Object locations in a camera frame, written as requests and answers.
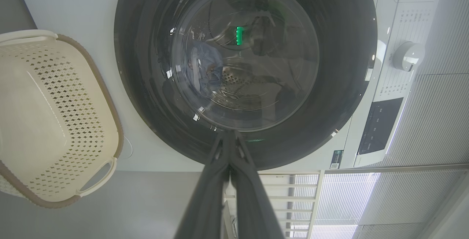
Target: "washing machine drum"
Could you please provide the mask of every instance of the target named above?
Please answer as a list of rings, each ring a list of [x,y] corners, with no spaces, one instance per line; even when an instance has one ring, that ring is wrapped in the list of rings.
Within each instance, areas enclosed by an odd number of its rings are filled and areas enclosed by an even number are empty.
[[[236,129],[258,169],[345,125],[377,44],[373,0],[119,0],[114,32],[124,87],[161,139],[204,163]]]

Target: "laundry basket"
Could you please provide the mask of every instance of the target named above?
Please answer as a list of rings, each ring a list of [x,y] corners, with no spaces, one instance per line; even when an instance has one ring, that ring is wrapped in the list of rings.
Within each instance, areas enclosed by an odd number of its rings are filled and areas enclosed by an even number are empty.
[[[107,182],[122,127],[86,50],[44,30],[0,35],[0,191],[64,207]],[[105,165],[110,170],[82,190]]]

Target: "washing machine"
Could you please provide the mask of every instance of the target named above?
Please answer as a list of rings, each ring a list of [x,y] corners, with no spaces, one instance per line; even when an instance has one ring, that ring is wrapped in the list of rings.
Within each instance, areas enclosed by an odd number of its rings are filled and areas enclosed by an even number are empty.
[[[377,47],[373,0],[119,0],[114,27],[124,87],[158,137],[204,163],[237,130],[259,170],[342,130]]]
[[[117,66],[146,125],[194,161],[206,161],[217,132],[235,129],[259,170],[366,166],[392,144],[434,8],[119,0]]]

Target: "green indicator light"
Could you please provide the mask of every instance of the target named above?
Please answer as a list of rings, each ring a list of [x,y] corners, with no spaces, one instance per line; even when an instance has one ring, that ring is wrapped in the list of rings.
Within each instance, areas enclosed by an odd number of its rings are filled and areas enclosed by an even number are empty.
[[[243,44],[243,27],[238,26],[236,27],[236,44],[242,45]]]

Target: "basket handle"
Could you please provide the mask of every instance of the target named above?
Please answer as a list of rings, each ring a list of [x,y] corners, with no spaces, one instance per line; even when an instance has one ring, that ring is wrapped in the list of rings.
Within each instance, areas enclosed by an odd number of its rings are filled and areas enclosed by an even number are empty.
[[[52,37],[55,40],[58,38],[57,34],[47,30],[21,30],[10,33],[5,33],[0,35],[0,43],[7,42],[11,40],[19,40],[27,37]]]
[[[104,162],[101,167],[99,167],[99,169],[101,169],[102,167],[104,167],[104,165],[110,163],[111,164],[111,169],[109,169],[109,171],[107,172],[106,176],[104,176],[104,178],[102,178],[101,180],[99,180],[98,182],[96,182],[96,184],[92,185],[91,187],[89,187],[88,189],[85,189],[84,191],[80,191],[80,190],[77,190],[77,195],[79,195],[80,197],[84,197],[84,196],[87,196],[87,195],[90,195],[91,193],[95,192],[97,189],[99,189],[100,187],[102,187],[111,177],[112,175],[114,174],[114,172],[116,171],[116,167],[117,167],[117,158],[116,157],[113,157],[112,159]]]

